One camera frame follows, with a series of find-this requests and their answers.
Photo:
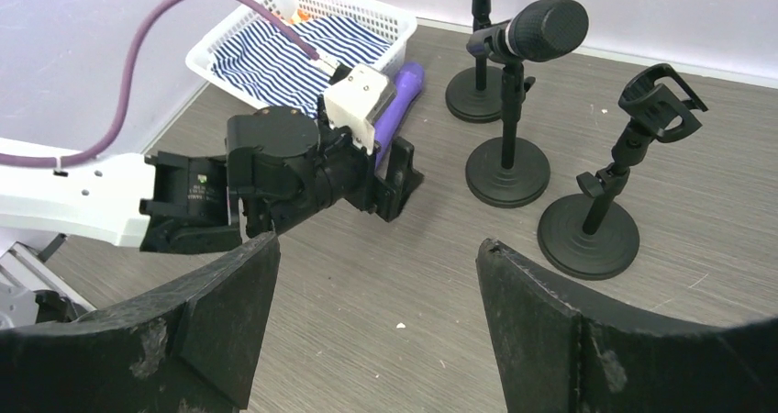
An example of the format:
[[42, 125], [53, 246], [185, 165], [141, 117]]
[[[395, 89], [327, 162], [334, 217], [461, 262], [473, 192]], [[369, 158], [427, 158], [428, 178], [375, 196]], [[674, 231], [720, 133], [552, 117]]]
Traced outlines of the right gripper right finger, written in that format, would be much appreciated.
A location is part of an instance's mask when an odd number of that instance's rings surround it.
[[774, 412], [777, 322], [670, 318], [553, 273], [499, 240], [476, 269], [510, 412]]

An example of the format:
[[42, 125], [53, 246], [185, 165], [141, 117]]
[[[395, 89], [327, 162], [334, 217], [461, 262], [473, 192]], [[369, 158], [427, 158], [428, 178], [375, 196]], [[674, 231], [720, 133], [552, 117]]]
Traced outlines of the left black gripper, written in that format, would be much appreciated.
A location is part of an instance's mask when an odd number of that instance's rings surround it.
[[375, 194], [379, 184], [379, 217], [386, 222], [396, 219], [424, 180], [424, 175], [414, 167], [414, 145], [402, 137], [394, 139], [385, 177], [378, 182], [376, 156], [356, 148], [350, 128], [340, 127], [339, 132], [344, 141], [339, 150], [342, 198], [356, 209], [374, 214], [378, 209]]

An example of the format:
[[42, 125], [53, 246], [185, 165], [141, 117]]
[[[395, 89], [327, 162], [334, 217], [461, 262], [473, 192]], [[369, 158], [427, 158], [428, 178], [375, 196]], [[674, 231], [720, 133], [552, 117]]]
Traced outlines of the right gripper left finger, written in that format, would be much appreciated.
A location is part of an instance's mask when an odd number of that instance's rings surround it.
[[280, 264], [264, 233], [167, 284], [72, 322], [1, 333], [4, 412], [237, 412]]

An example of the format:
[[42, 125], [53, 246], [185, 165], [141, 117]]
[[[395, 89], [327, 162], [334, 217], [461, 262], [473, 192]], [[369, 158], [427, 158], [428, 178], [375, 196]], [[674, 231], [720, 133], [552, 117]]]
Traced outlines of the purple microphone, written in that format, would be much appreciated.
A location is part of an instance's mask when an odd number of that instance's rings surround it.
[[374, 124], [374, 140], [380, 144], [375, 160], [376, 167], [381, 165], [383, 157], [391, 148], [396, 131], [411, 104], [422, 92], [424, 83], [425, 70], [415, 61], [406, 62], [395, 75], [395, 98]]

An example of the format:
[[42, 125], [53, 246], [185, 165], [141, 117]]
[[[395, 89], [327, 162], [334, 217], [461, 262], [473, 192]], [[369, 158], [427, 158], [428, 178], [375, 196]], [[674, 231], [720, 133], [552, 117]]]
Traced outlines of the black mic stand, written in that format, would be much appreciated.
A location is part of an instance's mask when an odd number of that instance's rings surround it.
[[[472, 0], [472, 31], [489, 28], [491, 0]], [[476, 59], [473, 67], [457, 73], [448, 83], [445, 102], [456, 118], [483, 124], [498, 120], [501, 115], [500, 88], [502, 73], [489, 66], [486, 59]]]
[[637, 74], [625, 85], [618, 105], [629, 121], [611, 150], [611, 163], [596, 173], [579, 174], [579, 193], [554, 201], [539, 220], [537, 237], [545, 258], [559, 271], [584, 280], [612, 278], [634, 262], [639, 228], [616, 198], [651, 143], [689, 137], [702, 126], [694, 112], [707, 110], [669, 63]]
[[517, 135], [526, 92], [535, 82], [524, 63], [512, 60], [502, 70], [502, 136], [475, 148], [465, 164], [471, 193], [491, 207], [524, 207], [538, 199], [550, 182], [550, 162], [533, 142]]

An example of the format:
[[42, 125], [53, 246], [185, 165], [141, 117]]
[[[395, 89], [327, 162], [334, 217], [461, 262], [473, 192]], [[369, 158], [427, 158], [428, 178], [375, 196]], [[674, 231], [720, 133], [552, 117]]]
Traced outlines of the black microphone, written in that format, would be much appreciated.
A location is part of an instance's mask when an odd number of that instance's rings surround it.
[[466, 50], [501, 64], [551, 61], [576, 50], [588, 28], [588, 13], [579, 2], [538, 0], [506, 22], [473, 32]]

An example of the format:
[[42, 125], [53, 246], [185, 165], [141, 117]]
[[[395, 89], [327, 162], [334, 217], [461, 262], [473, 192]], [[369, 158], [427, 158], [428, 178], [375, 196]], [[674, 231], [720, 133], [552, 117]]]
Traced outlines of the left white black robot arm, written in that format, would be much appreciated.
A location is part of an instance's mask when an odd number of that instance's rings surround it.
[[222, 156], [126, 153], [60, 172], [5, 166], [1, 224], [192, 255], [282, 234], [339, 200], [392, 221], [423, 181], [414, 147], [396, 139], [378, 175], [355, 140], [348, 127], [271, 106], [228, 120]]

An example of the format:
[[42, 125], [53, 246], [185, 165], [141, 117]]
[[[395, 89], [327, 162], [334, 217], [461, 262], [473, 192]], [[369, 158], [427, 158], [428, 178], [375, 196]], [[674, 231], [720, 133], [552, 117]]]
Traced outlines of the white plastic basket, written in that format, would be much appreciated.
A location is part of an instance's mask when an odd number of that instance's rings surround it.
[[[376, 0], [254, 0], [322, 59], [365, 64], [394, 76], [417, 30], [410, 12]], [[245, 104], [292, 106], [313, 116], [328, 76], [274, 24], [234, 10], [187, 53], [187, 67]]]

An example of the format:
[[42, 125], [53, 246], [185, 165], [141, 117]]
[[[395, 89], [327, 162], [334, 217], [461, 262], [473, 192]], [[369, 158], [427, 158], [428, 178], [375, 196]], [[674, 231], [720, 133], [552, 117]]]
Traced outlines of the blue white striped cloth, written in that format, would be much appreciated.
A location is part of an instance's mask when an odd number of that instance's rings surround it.
[[[390, 43], [350, 17], [313, 18], [291, 26], [303, 40], [348, 66], [374, 64]], [[216, 78], [269, 106], [291, 106], [310, 117], [328, 77], [264, 19], [219, 46], [210, 66]]]

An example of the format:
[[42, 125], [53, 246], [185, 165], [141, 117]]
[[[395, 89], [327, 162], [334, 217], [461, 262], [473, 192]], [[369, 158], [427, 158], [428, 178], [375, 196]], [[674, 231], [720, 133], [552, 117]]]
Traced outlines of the orange item in basket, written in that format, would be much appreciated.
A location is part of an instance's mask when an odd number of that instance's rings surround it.
[[299, 24], [307, 22], [311, 19], [311, 16], [304, 11], [303, 9], [296, 9], [295, 12], [290, 16], [289, 23], [290, 24]]

